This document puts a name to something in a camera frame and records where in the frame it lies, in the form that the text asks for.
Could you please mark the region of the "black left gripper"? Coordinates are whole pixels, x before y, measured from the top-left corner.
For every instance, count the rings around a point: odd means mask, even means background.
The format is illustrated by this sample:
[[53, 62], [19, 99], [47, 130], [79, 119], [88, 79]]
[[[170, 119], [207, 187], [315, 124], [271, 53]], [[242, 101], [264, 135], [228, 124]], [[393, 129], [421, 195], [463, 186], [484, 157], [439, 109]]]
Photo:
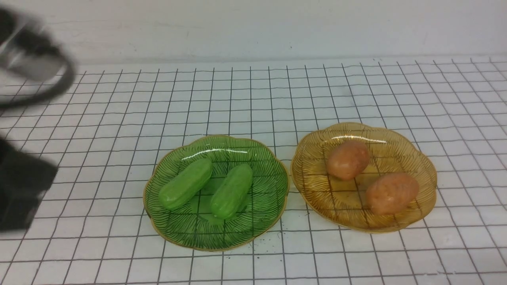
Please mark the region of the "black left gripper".
[[17, 232], [31, 227], [43, 194], [58, 172], [51, 161], [22, 152], [0, 141], [0, 230]]

